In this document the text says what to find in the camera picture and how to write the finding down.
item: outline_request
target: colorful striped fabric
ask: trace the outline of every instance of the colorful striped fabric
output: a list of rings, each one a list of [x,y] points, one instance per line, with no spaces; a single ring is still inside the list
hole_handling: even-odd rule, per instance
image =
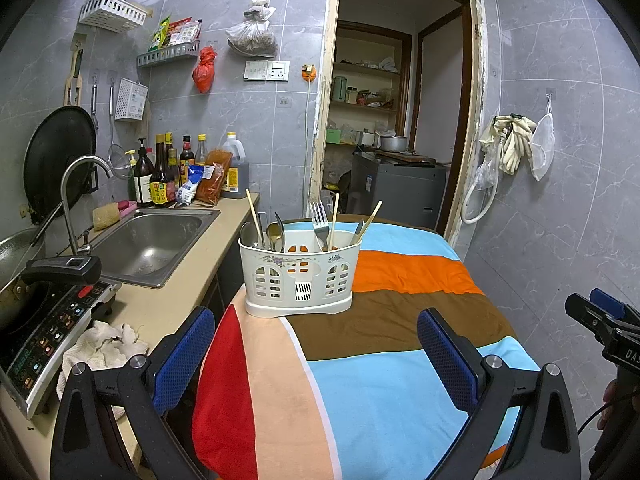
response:
[[[426,478],[466,420],[416,335],[430,306],[481,354],[538,369],[433,232],[372,224],[353,291],[340,314],[276,319],[249,316],[238,292],[198,386],[193,441],[202,463],[224,480]],[[501,456],[516,416],[510,409],[487,462]]]

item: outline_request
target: sponge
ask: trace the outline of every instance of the sponge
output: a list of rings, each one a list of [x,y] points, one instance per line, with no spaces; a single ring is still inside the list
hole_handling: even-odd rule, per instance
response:
[[[120,220],[118,204],[111,202],[110,204],[97,207],[94,209],[92,216],[94,217],[94,229],[96,231],[106,229]]]

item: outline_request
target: faucet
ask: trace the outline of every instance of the faucet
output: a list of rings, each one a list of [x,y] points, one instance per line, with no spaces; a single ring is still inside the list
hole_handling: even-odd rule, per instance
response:
[[[78,241],[76,240],[76,235],[74,234],[74,228],[71,225],[69,200],[66,197],[66,182],[69,180],[69,175],[71,175],[71,172],[75,168],[86,162],[94,162],[95,164],[100,166],[104,170],[104,173],[107,174],[107,178],[111,178],[113,176],[113,171],[111,171],[111,168],[108,165],[107,161],[95,155],[83,155],[76,158],[76,160],[74,160],[69,165],[69,167],[66,168],[65,173],[62,175],[62,181],[60,182],[60,200],[62,202],[62,211],[65,216],[66,231],[69,234],[69,245],[71,246],[71,252],[74,254],[74,256],[78,256],[78,254],[90,254],[91,245],[85,243],[82,247],[78,247]]]

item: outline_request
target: fork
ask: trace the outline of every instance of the fork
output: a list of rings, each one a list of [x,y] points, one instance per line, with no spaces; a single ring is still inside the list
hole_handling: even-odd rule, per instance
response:
[[[322,202],[312,202],[311,206],[311,221],[314,225],[314,232],[316,233],[316,238],[321,242],[320,248],[324,250],[327,249],[326,239],[329,236],[329,222],[326,219],[326,213],[324,212],[324,205]]]

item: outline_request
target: blue stripe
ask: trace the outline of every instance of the blue stripe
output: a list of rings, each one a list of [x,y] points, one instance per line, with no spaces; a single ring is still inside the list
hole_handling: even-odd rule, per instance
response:
[[[538,370],[513,338],[479,348],[513,368]],[[344,480],[424,480],[466,421],[423,350],[312,361],[331,422]],[[510,408],[492,446],[507,443]]]
[[[357,223],[336,222],[335,228],[355,231]],[[286,224],[285,230],[313,229],[311,222]],[[392,224],[372,223],[362,239],[363,251],[405,254],[407,256],[444,256],[449,260],[460,260],[456,251],[437,233],[412,229]]]

